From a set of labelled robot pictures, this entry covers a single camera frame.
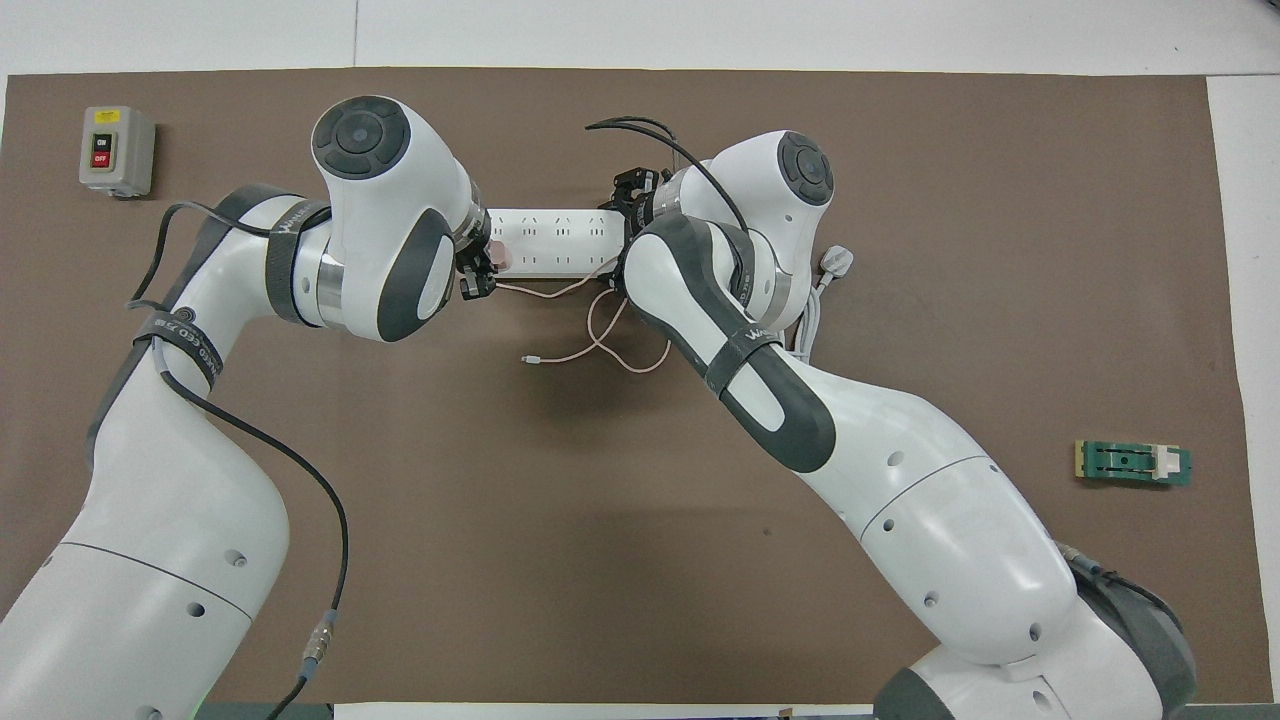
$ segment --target black circular cap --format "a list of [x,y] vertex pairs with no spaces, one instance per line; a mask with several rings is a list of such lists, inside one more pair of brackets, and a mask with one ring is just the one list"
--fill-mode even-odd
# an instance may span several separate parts
[[378,146],[383,138],[383,124],[372,113],[355,113],[338,120],[338,147],[360,155]]
[[778,169],[783,182],[800,200],[809,205],[823,205],[831,200],[835,178],[831,163],[817,142],[797,132],[783,135],[778,141]]
[[399,104],[367,95],[344,100],[320,118],[311,152],[329,173],[367,179],[396,167],[408,143],[408,118]]
[[[338,142],[342,142],[342,137],[338,137]],[[822,156],[814,152],[809,147],[804,147],[796,154],[796,165],[800,168],[800,174],[804,179],[818,184],[823,182],[822,173]]]

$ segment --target white cable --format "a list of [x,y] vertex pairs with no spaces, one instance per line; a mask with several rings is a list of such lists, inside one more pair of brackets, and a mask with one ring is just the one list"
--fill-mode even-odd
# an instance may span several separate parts
[[600,350],[608,352],[609,356],[612,356],[618,363],[618,365],[622,365],[627,372],[631,372],[631,373],[635,373],[635,374],[644,374],[644,373],[652,373],[653,370],[657,370],[658,366],[662,365],[667,360],[667,355],[671,354],[671,341],[669,340],[667,341],[667,347],[663,348],[663,351],[662,351],[662,357],[659,357],[657,363],[654,363],[653,365],[649,365],[648,368],[635,368],[635,366],[632,366],[630,363],[627,363],[626,360],[623,360],[622,356],[618,355],[618,352],[616,350],[613,350],[608,345],[604,345],[604,338],[609,337],[609,333],[613,332],[613,328],[618,323],[618,318],[622,316],[622,311],[626,310],[627,305],[630,305],[628,300],[623,300],[622,304],[618,305],[618,309],[613,313],[613,318],[609,320],[608,327],[604,328],[604,332],[600,333],[599,336],[595,334],[595,328],[591,324],[591,318],[595,315],[595,306],[600,302],[600,300],[605,295],[609,295],[611,292],[616,292],[616,291],[613,288],[602,291],[599,295],[596,295],[591,300],[590,307],[586,309],[586,334],[591,338],[591,345],[588,345],[582,350],[579,350],[577,352],[573,352],[572,355],[566,355],[563,357],[540,357],[538,355],[525,355],[520,360],[522,363],[527,363],[530,365],[543,365],[543,364],[553,364],[553,363],[568,363],[570,360],[577,360],[579,357],[581,357],[581,356],[586,355],[588,352],[590,352],[590,351],[595,350],[596,347],[599,347]]
[[791,355],[806,365],[813,355],[813,343],[818,340],[818,323],[822,320],[822,291],[827,290],[832,281],[849,273],[854,266],[854,254],[840,245],[833,245],[823,252],[819,266],[822,268],[822,278],[809,291],[792,340]]
[[[618,305],[618,313],[621,313],[622,309],[626,307],[630,304],[631,304],[630,300],[623,300],[622,305]],[[667,355],[671,354],[671,341],[669,340],[667,341],[667,347],[664,347],[662,350],[662,357],[659,357],[657,363],[654,363],[653,365],[649,365],[648,368],[643,368],[643,369],[641,368],[632,368],[626,360],[622,359],[621,355],[617,354],[616,350],[613,350],[608,345],[604,345],[604,336],[609,334],[609,329],[612,329],[612,328],[613,328],[613,324],[611,323],[609,327],[605,328],[604,334],[602,334],[600,337],[595,337],[595,329],[591,328],[591,314],[588,313],[588,315],[586,315],[586,334],[591,336],[593,343],[598,345],[600,347],[600,350],[603,350],[603,351],[608,352],[609,355],[612,355],[613,359],[618,361],[618,365],[622,365],[628,372],[635,373],[637,375],[643,375],[644,373],[652,373],[652,372],[657,370],[659,365],[662,365],[663,363],[667,361]]]
[[520,359],[520,361],[521,363],[527,363],[530,365],[543,365],[543,364],[550,364],[550,363],[568,363],[570,360],[577,360],[579,357],[586,355],[588,352],[595,350],[596,347],[603,347],[600,345],[600,341],[604,340],[605,337],[608,337],[611,332],[613,332],[613,325],[617,324],[618,318],[622,316],[622,310],[626,309],[626,306],[627,306],[626,302],[623,302],[622,305],[618,305],[618,310],[616,313],[613,313],[613,319],[609,320],[609,327],[604,328],[604,332],[600,333],[600,337],[595,337],[595,333],[591,332],[591,315],[595,314],[595,306],[600,302],[600,299],[604,297],[605,295],[611,293],[611,292],[613,292],[613,288],[602,291],[599,295],[595,296],[594,300],[591,300],[591,306],[586,309],[586,332],[588,332],[589,336],[591,336],[591,345],[588,345],[582,350],[579,350],[577,352],[575,352],[572,355],[566,355],[563,357],[540,357],[538,355],[525,355],[524,357]]
[[507,284],[507,283],[498,283],[498,287],[500,287],[502,290],[513,290],[516,292],[524,292],[525,295],[532,295],[534,297],[541,297],[541,299],[545,299],[545,300],[554,300],[554,299],[564,295],[566,292],[577,290],[577,288],[582,287],[584,284],[591,282],[593,279],[595,279],[595,273],[599,273],[600,270],[604,269],[605,265],[608,265],[609,263],[612,263],[612,261],[614,261],[617,259],[618,259],[617,255],[614,255],[613,258],[609,258],[604,263],[600,263],[599,265],[596,265],[596,268],[594,270],[591,270],[590,273],[588,273],[586,275],[584,275],[582,279],[575,282],[573,284],[562,287],[562,288],[557,290],[556,292],[550,292],[550,293],[538,292],[536,290],[529,290],[527,287],[520,287],[520,286],[516,286],[516,284]]

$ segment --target white power strip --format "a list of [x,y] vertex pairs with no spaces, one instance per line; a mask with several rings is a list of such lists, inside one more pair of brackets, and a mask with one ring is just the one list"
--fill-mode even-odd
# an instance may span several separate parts
[[489,210],[493,240],[507,246],[511,266],[498,279],[563,279],[611,272],[622,252],[626,223],[613,210]]

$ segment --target black velcro strap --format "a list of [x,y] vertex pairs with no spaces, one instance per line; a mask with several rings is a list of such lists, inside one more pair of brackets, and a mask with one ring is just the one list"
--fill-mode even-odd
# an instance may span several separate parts
[[200,372],[204,373],[209,387],[214,387],[214,380],[223,372],[223,356],[218,354],[218,348],[209,341],[209,336],[204,331],[173,313],[156,310],[138,328],[133,342],[152,337],[165,341],[191,356]]
[[293,301],[293,265],[298,259],[298,238],[302,229],[315,215],[329,209],[320,200],[302,200],[271,228],[266,241],[266,297],[271,301],[275,314],[291,323],[312,325],[302,319],[298,305]]
[[723,223],[716,225],[724,233],[733,255],[733,274],[728,279],[728,292],[739,305],[746,307],[751,301],[751,291],[755,290],[755,246],[742,228]]
[[746,364],[746,359],[756,350],[772,343],[780,343],[778,338],[755,323],[746,323],[733,331],[733,334],[728,336],[724,345],[716,352],[716,357],[712,357],[710,364],[707,365],[703,380],[707,387],[712,388],[716,397],[719,397],[733,375],[737,374],[739,368]]

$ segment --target power cord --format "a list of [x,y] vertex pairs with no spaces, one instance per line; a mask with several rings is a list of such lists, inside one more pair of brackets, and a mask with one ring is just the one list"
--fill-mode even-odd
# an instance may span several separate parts
[[[673,137],[666,137],[662,133],[652,131],[652,129],[649,129],[646,127],[641,127],[641,126],[636,126],[636,124],[630,124],[630,123],[622,122],[623,119],[625,119],[625,117],[623,118],[608,118],[608,119],[600,120],[598,123],[591,123],[591,124],[586,126],[586,129],[589,129],[589,131],[591,131],[591,129],[628,129],[631,132],[637,132],[637,133],[640,133],[643,136],[652,137],[652,138],[657,140],[658,142],[666,145],[667,147],[671,147],[676,152],[680,152],[680,155],[684,156],[685,160],[689,160],[690,165],[692,165],[694,168],[696,168],[698,172],[701,173],[703,177],[707,178],[707,182],[709,182],[712,184],[712,187],[716,188],[716,192],[719,193],[721,199],[724,200],[724,204],[728,205],[730,211],[733,213],[733,219],[737,220],[737,227],[741,228],[744,233],[748,232],[748,229],[746,229],[746,220],[742,219],[742,213],[741,213],[741,210],[737,209],[737,204],[735,204],[733,199],[728,196],[728,192],[724,190],[724,186],[722,186],[719,183],[719,181],[716,179],[716,176],[713,176],[712,172],[708,170],[705,165],[703,165],[701,160],[699,160],[698,158],[694,158],[692,154],[690,154],[687,150],[685,150],[685,147],[682,145],[680,145],[678,142],[676,142],[676,140]],[[657,123],[657,120],[648,120],[648,122]]]
[[671,354],[671,341],[669,340],[667,341],[666,348],[662,351],[662,357],[659,357],[657,363],[654,363],[653,365],[649,365],[648,368],[635,368],[635,366],[632,366],[630,363],[627,363],[626,360],[623,360],[622,356],[618,355],[618,352],[616,350],[613,350],[608,345],[604,345],[604,338],[607,338],[609,336],[609,333],[613,332],[613,328],[618,323],[618,318],[622,316],[622,311],[626,310],[627,305],[630,305],[628,300],[623,300],[622,304],[618,305],[618,309],[613,313],[613,318],[609,319],[609,324],[608,324],[608,327],[604,328],[604,332],[600,333],[599,336],[595,334],[595,328],[594,328],[594,325],[591,323],[591,318],[595,315],[595,306],[599,305],[600,300],[603,300],[604,296],[614,293],[614,292],[617,292],[617,291],[613,290],[613,288],[608,288],[608,290],[602,291],[599,295],[596,295],[591,300],[591,305],[586,309],[586,334],[588,334],[588,337],[591,338],[591,345],[588,345],[582,350],[579,350],[577,352],[573,352],[572,355],[566,355],[563,357],[541,357],[540,355],[525,355],[525,356],[522,356],[520,359],[520,361],[525,363],[525,364],[529,364],[529,365],[544,365],[544,364],[549,365],[549,364],[557,364],[557,363],[568,363],[571,360],[577,360],[579,357],[582,357],[588,352],[590,352],[590,351],[595,350],[596,347],[599,347],[600,350],[603,350],[607,354],[609,354],[609,356],[612,356],[618,363],[618,365],[622,365],[622,368],[626,369],[630,373],[635,373],[635,374],[639,375],[639,374],[652,373],[652,372],[657,370],[658,366],[660,366],[663,363],[667,361],[667,356]]
[[1068,565],[1075,566],[1088,578],[1102,578],[1103,580],[1106,580],[1108,585],[1117,584],[1120,587],[1128,588],[1140,594],[1156,610],[1164,612],[1169,618],[1169,620],[1174,624],[1174,626],[1178,628],[1179,633],[1185,634],[1185,630],[1183,629],[1183,621],[1178,619],[1178,614],[1174,612],[1174,609],[1170,607],[1169,603],[1165,602],[1164,598],[1161,598],[1158,594],[1148,591],[1147,588],[1139,585],[1138,583],[1134,583],[1128,578],[1121,577],[1115,570],[1107,570],[1097,560],[1093,560],[1092,557],[1084,555],[1079,550],[1066,543],[1057,541],[1053,541],[1053,543],[1057,544],[1057,550],[1059,552],[1062,553],[1062,559],[1066,560]]
[[609,263],[613,263],[617,259],[618,259],[617,255],[614,255],[613,258],[609,258],[604,263],[600,263],[599,265],[596,265],[594,270],[591,270],[590,273],[582,275],[582,279],[575,282],[573,284],[562,287],[562,288],[557,290],[556,292],[550,292],[550,293],[538,292],[536,290],[530,290],[527,287],[520,287],[518,284],[498,283],[498,287],[500,287],[502,290],[513,290],[516,292],[524,292],[525,295],[532,295],[534,297],[541,297],[543,300],[556,300],[557,297],[561,297],[562,295],[567,295],[567,293],[570,293],[570,292],[572,292],[572,291],[582,287],[584,284],[594,281],[595,277],[596,277],[595,275],[596,273],[599,273],[600,270],[603,270]]
[[164,359],[164,348],[161,347],[160,342],[161,342],[160,338],[151,340],[151,355],[155,359],[156,372],[160,373],[160,378],[164,380],[166,386],[169,386],[169,389],[172,389],[174,393],[177,393],[187,402],[195,405],[196,407],[200,407],[205,413],[209,413],[210,415],[214,415],[219,420],[223,420],[224,423],[234,427],[236,429],[271,446],[282,455],[296,462],[308,475],[311,475],[312,479],[315,479],[315,482],[320,486],[321,489],[324,489],[325,495],[329,497],[329,502],[333,503],[334,512],[338,516],[338,529],[342,536],[342,560],[338,565],[338,580],[334,584],[333,598],[329,602],[329,610],[324,614],[324,618],[311,630],[311,637],[308,638],[307,647],[302,655],[302,666],[298,670],[297,683],[294,684],[293,689],[289,691],[289,694],[287,694],[283,700],[280,700],[280,702],[275,706],[271,714],[268,715],[268,720],[275,720],[276,717],[279,717],[280,712],[283,712],[284,708],[288,707],[288,705],[293,702],[296,697],[298,697],[298,693],[302,692],[303,685],[306,685],[307,680],[310,680],[311,676],[315,674],[316,667],[320,665],[320,661],[324,660],[324,655],[329,650],[329,642],[333,638],[333,626],[334,623],[338,620],[338,605],[342,602],[342,591],[347,585],[347,565],[349,564],[351,560],[351,541],[347,525],[347,510],[346,507],[343,507],[342,500],[338,497],[338,492],[333,488],[329,480],[325,479],[325,477],[320,473],[320,470],[317,470],[315,465],[308,462],[306,457],[302,457],[302,455],[300,455],[292,447],[280,442],[279,439],[275,439],[270,434],[260,430],[248,421],[242,420],[241,418],[237,418],[236,415],[228,413],[227,410],[223,410],[221,407],[214,405],[212,402],[205,400],[204,397],[200,397],[189,388],[183,386],[180,382],[178,382],[178,379],[173,377],[173,373],[169,372],[169,366]]
[[[672,142],[678,142],[676,140],[676,133],[669,127],[667,127],[666,123],[662,123],[662,122],[655,120],[653,118],[646,118],[644,115],[618,115],[617,118],[609,118],[609,119],[600,120],[600,122],[602,123],[644,123],[644,124],[653,126],[655,128],[662,129],[662,132],[667,133],[667,137],[669,137]],[[676,163],[676,149],[672,147],[671,149],[671,172],[673,172],[673,173],[677,170],[676,164],[677,164]]]
[[832,281],[849,274],[849,270],[854,266],[854,254],[844,246],[833,245],[822,254],[818,266],[822,268],[822,277],[818,279],[818,284],[809,291],[805,309],[800,314],[800,322],[796,324],[795,341],[791,350],[791,355],[804,364],[809,364],[810,355],[813,354],[813,343],[818,340],[818,323],[822,320],[822,291],[827,290],[827,286]]
[[223,215],[218,210],[207,205],[201,205],[200,202],[193,202],[191,200],[183,200],[182,202],[174,202],[165,211],[164,217],[160,218],[160,232],[156,234],[156,250],[151,258],[151,266],[147,268],[147,273],[142,277],[142,283],[138,284],[138,290],[133,291],[133,297],[129,297],[129,304],[142,300],[142,295],[146,293],[147,287],[151,286],[151,279],[156,277],[156,270],[160,269],[160,260],[164,258],[164,243],[165,238],[169,237],[169,223],[173,222],[173,217],[178,214],[178,210],[189,208],[192,210],[200,210],[201,213],[209,215],[210,218],[218,220],[219,223],[236,228],[238,231],[247,232],[257,237],[270,237],[271,231],[266,228],[257,228],[253,225],[246,225],[244,223]]

